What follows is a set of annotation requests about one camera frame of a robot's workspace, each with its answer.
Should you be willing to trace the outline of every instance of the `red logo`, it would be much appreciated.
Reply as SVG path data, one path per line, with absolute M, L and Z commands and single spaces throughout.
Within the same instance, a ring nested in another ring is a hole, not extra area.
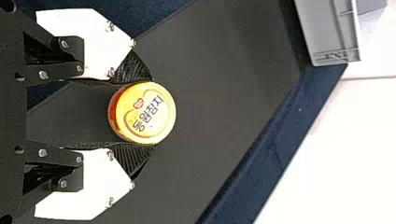
M 134 103 L 134 108 L 135 109 L 140 109 L 140 108 L 142 108 L 144 103 L 145 102 L 143 101 L 143 99 L 139 98 L 139 99 L 137 99 L 136 103 Z

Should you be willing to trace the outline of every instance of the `screw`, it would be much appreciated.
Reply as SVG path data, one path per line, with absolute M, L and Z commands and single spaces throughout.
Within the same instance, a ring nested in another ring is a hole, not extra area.
M 84 71 L 84 69 L 82 68 L 81 65 L 77 65 L 77 71 L 82 73 Z
M 62 45 L 62 47 L 63 47 L 64 49 L 70 48 L 69 44 L 68 44 L 67 41 L 65 41 L 65 40 L 61 41 L 61 45 Z
M 111 208 L 113 204 L 114 204 L 114 198 L 113 197 L 108 198 L 106 208 Z
M 107 152 L 107 156 L 110 158 L 110 161 L 114 161 L 114 152 L 113 152 L 113 150 L 109 150 Z
M 131 48 L 136 47 L 136 44 L 137 44 L 136 40 L 135 39 L 131 39 L 131 42 L 132 42 Z
M 49 155 L 48 151 L 44 148 L 38 150 L 38 156 L 41 158 L 47 157 Z
M 136 187 L 136 184 L 134 183 L 134 181 L 131 181 L 131 190 L 133 190 L 134 187 Z
M 113 32 L 114 31 L 114 23 L 112 21 L 107 21 L 106 23 L 106 31 Z
M 111 67 L 110 70 L 107 71 L 107 76 L 108 77 L 114 77 L 116 75 L 116 70 Z
M 43 79 L 43 80 L 49 79 L 49 75 L 47 74 L 46 71 L 40 71 L 40 72 L 38 73 L 38 75 L 39 75 L 40 78 Z
M 62 180 L 60 186 L 61 186 L 61 189 L 67 188 L 67 181 L 66 180 Z

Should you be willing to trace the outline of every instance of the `black metal plate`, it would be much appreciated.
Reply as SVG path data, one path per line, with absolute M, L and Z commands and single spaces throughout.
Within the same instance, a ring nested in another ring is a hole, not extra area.
M 0 217 L 18 212 L 23 188 L 26 87 L 15 79 L 23 74 L 24 44 L 13 14 L 0 9 Z

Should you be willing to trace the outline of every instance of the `gray plastic crate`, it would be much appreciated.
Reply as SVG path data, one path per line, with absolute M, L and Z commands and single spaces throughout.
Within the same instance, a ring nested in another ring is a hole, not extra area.
M 388 0 L 357 0 L 358 14 L 379 10 L 388 5 Z
M 361 13 L 384 6 L 362 0 Z M 361 60 L 357 0 L 294 0 L 314 66 Z

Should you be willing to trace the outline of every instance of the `yellow jar lid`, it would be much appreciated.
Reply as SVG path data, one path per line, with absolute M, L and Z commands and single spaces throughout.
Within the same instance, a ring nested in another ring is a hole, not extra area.
M 173 129 L 176 106 L 172 95 L 154 82 L 128 87 L 116 106 L 120 134 L 126 140 L 152 145 L 161 142 Z

